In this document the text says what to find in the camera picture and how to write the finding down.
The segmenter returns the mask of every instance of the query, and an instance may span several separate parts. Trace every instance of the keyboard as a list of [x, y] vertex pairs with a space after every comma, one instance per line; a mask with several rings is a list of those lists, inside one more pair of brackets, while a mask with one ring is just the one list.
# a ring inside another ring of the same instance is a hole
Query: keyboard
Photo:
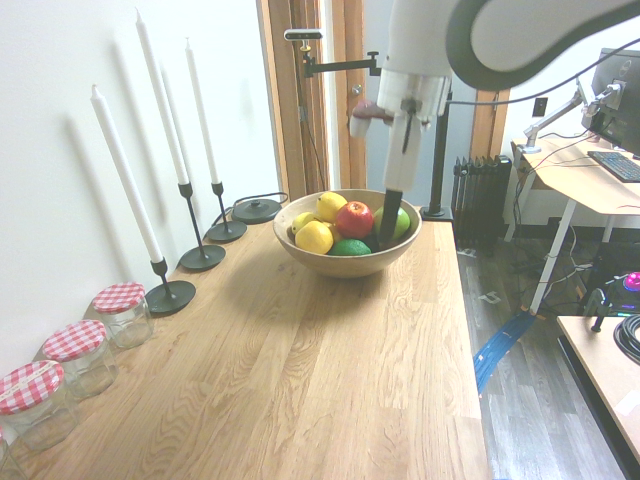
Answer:
[[640, 183], [640, 165], [618, 152], [587, 152], [623, 183]]

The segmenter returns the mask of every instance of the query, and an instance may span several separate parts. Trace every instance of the apple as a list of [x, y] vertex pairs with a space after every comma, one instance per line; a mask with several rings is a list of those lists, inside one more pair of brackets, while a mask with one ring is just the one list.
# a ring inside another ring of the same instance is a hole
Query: apple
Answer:
[[362, 240], [373, 228], [373, 214], [364, 203], [349, 202], [338, 211], [335, 225], [343, 237]]
[[[384, 214], [384, 207], [380, 207], [376, 210], [376, 213], [373, 214], [373, 222], [376, 231], [376, 235], [380, 235], [380, 224], [382, 223], [382, 215]], [[398, 209], [398, 218], [396, 219], [396, 228], [393, 230], [392, 240], [398, 240], [402, 235], [405, 234], [409, 227], [411, 226], [411, 219], [407, 212], [405, 212], [402, 207]]]

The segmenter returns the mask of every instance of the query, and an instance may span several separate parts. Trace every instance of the candle holder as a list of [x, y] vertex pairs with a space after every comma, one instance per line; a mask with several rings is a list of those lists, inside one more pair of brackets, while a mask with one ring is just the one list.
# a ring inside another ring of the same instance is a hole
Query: candle holder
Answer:
[[187, 183], [185, 185], [178, 184], [178, 188], [180, 189], [180, 195], [185, 198], [187, 205], [189, 206], [189, 214], [191, 215], [193, 230], [195, 231], [196, 239], [198, 240], [198, 246], [192, 248], [182, 256], [180, 259], [180, 265], [193, 272], [204, 272], [215, 267], [224, 260], [226, 252], [224, 248], [218, 245], [202, 244], [200, 231], [198, 230], [198, 222], [193, 211], [193, 204], [191, 203], [193, 187], [191, 186], [191, 183]]
[[151, 262], [153, 273], [162, 279], [158, 285], [146, 295], [149, 312], [154, 317], [173, 315], [186, 307], [196, 294], [196, 287], [184, 280], [167, 282], [167, 261]]
[[242, 222], [227, 221], [224, 204], [222, 203], [222, 193], [224, 192], [222, 182], [212, 183], [211, 187], [213, 188], [213, 193], [215, 193], [218, 197], [218, 202], [220, 202], [220, 211], [222, 213], [223, 223], [211, 227], [207, 232], [207, 238], [214, 242], [233, 242], [234, 240], [237, 240], [242, 235], [244, 235], [244, 233], [247, 231], [247, 226]]

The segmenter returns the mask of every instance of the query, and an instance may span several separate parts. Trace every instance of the radiator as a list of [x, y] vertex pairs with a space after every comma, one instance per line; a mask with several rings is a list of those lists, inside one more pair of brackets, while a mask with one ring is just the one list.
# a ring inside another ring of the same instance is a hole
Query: radiator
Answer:
[[511, 160], [456, 159], [453, 168], [453, 231], [458, 247], [490, 247], [502, 235]]

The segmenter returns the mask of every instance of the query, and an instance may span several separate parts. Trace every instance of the camera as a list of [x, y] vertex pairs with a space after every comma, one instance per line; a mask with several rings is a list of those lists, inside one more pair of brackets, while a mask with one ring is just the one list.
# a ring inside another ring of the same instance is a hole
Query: camera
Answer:
[[284, 39], [289, 42], [302, 40], [320, 40], [322, 31], [319, 28], [289, 28], [284, 32]]

